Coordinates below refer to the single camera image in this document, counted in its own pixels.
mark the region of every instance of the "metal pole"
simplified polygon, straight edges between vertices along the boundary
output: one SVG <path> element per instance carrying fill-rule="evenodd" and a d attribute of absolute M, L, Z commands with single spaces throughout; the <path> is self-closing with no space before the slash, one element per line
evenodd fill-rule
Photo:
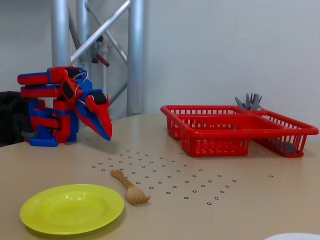
<path fill-rule="evenodd" d="M 81 47 L 79 47 L 74 54 L 71 56 L 70 62 L 71 64 L 74 63 L 80 56 L 83 54 L 84 51 L 86 51 L 90 46 L 100 37 L 100 35 L 107 30 L 108 27 L 112 23 L 114 23 L 115 20 L 117 20 L 118 17 L 121 16 L 121 14 L 129 7 L 129 0 L 126 0 L 125 3 L 117 10 L 115 13 L 101 26 L 98 28 L 97 31 L 95 31 L 94 34 L 91 35 L 91 37 L 88 38 L 87 41 L 85 41 Z"/>
<path fill-rule="evenodd" d="M 142 111 L 144 0 L 130 0 L 128 34 L 127 117 Z"/>
<path fill-rule="evenodd" d="M 51 0 L 52 66 L 68 66 L 69 55 L 68 0 Z"/>
<path fill-rule="evenodd" d="M 70 30 L 70 33 L 71 33 L 71 37 L 72 37 L 75 49 L 80 48 L 81 44 L 80 44 L 80 40 L 79 40 L 79 36 L 78 36 L 78 33 L 77 33 L 77 29 L 76 29 L 76 25 L 75 25 L 74 19 L 73 19 L 72 15 L 71 15 L 70 8 L 69 8 L 69 30 Z M 80 60 L 81 64 L 84 63 L 84 61 L 85 61 L 83 56 L 80 56 L 79 60 Z"/>
<path fill-rule="evenodd" d="M 78 32 L 79 37 L 79 46 L 76 46 L 75 48 L 78 50 L 81 48 L 80 44 L 85 43 L 88 38 L 90 37 L 90 22 L 89 22 L 89 14 L 85 7 L 86 0 L 77 0 L 76 1 L 76 28 Z M 91 49 L 89 48 L 82 51 L 82 53 L 78 56 L 81 57 L 78 61 L 78 65 L 81 66 L 84 70 L 87 71 L 88 79 L 91 80 Z M 74 61 L 71 61 L 71 64 L 73 64 L 76 61 L 77 58 L 74 59 Z"/>
<path fill-rule="evenodd" d="M 97 13 L 97 11 L 92 7 L 92 4 L 89 1 L 87 1 L 86 3 L 86 8 L 92 14 L 93 18 L 97 21 L 98 24 L 102 25 L 104 23 L 102 19 L 99 17 L 99 14 Z M 110 42 L 113 44 L 116 51 L 120 54 L 123 61 L 127 63 L 128 61 L 127 54 L 125 53 L 121 45 L 118 43 L 113 33 L 109 29 L 105 30 L 104 33 L 109 38 Z"/>

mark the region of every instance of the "red plastic basket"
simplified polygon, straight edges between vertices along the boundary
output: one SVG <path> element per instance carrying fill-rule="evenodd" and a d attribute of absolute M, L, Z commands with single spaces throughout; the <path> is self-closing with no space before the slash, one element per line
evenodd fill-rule
<path fill-rule="evenodd" d="M 251 139 L 288 158 L 303 156 L 307 135 L 319 130 L 271 112 L 236 106 L 163 106 L 167 129 L 193 157 L 246 155 Z"/>

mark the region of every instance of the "red handle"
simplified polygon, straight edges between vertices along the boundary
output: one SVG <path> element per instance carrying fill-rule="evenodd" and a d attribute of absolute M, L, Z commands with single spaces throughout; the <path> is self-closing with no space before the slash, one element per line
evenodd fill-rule
<path fill-rule="evenodd" d="M 100 54 L 98 54 L 98 55 L 96 56 L 96 58 L 97 58 L 100 62 L 102 62 L 106 67 L 109 67 L 109 66 L 110 66 L 110 64 L 107 62 L 107 60 L 105 60 Z"/>

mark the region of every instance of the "wire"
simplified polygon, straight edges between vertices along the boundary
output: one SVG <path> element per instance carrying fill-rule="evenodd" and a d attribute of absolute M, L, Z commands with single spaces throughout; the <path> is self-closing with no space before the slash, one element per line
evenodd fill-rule
<path fill-rule="evenodd" d="M 82 84 L 86 79 L 87 79 L 87 77 L 88 77 L 88 72 L 87 71 L 81 71 L 81 72 L 79 72 L 77 75 L 75 75 L 73 78 L 74 78 L 74 80 L 76 80 L 76 77 L 78 77 L 78 76 L 80 76 L 80 75 L 82 75 L 82 74 L 85 74 L 85 77 L 84 77 L 84 79 L 82 80 L 82 82 L 80 83 L 80 84 Z M 77 91 L 78 91 L 78 87 L 80 86 L 80 84 L 78 84 L 78 86 L 76 86 L 76 88 L 75 88 L 75 91 L 74 91 L 74 95 L 75 95 L 75 98 L 79 101 L 79 102 L 81 102 L 83 105 L 86 105 L 83 101 L 81 101 L 79 98 L 78 98 L 78 96 L 77 96 Z"/>

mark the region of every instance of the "diagonal metal bar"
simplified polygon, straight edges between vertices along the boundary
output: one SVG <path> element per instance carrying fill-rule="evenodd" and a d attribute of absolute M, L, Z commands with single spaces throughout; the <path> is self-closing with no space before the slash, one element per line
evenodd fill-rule
<path fill-rule="evenodd" d="M 110 105 L 122 94 L 122 92 L 127 88 L 127 81 L 125 81 L 122 86 L 109 98 Z"/>
<path fill-rule="evenodd" d="M 78 33 L 77 33 L 77 29 L 76 29 L 76 25 L 75 25 L 74 19 L 72 18 L 72 15 L 71 15 L 70 8 L 69 8 L 69 30 L 70 30 L 70 33 L 71 33 L 71 37 L 72 37 L 75 49 L 80 48 L 81 44 L 80 44 L 80 40 L 79 40 L 79 36 L 78 36 Z M 83 56 L 80 56 L 79 59 L 80 59 L 80 63 L 83 64 L 85 62 Z"/>
<path fill-rule="evenodd" d="M 102 19 L 99 17 L 99 14 L 97 13 L 97 11 L 92 7 L 92 4 L 89 1 L 86 2 L 86 9 L 92 14 L 93 18 L 97 21 L 98 24 L 102 25 L 104 23 Z M 128 62 L 127 54 L 125 53 L 121 45 L 118 43 L 118 41 L 116 40 L 112 32 L 109 29 L 107 29 L 104 31 L 104 33 L 109 38 L 110 42 L 113 44 L 116 51 L 120 54 L 123 61 L 127 63 Z"/>
<path fill-rule="evenodd" d="M 97 31 L 92 34 L 87 41 L 84 42 L 71 56 L 70 58 L 70 64 L 73 64 L 90 46 L 97 40 L 97 38 L 107 30 L 111 26 L 111 24 L 114 23 L 115 20 L 117 20 L 121 14 L 124 13 L 125 10 L 128 9 L 130 5 L 130 1 L 126 0 L 122 6 L 114 12 L 114 14 L 101 26 L 98 28 Z"/>

